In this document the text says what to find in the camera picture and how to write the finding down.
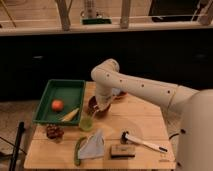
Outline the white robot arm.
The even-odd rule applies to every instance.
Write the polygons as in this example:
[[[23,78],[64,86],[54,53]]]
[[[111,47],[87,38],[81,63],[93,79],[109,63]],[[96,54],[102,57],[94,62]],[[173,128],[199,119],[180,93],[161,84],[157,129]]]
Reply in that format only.
[[[181,115],[175,171],[213,171],[213,89],[185,86],[125,75],[107,59],[94,67],[95,97],[101,111],[113,100],[114,88]]]

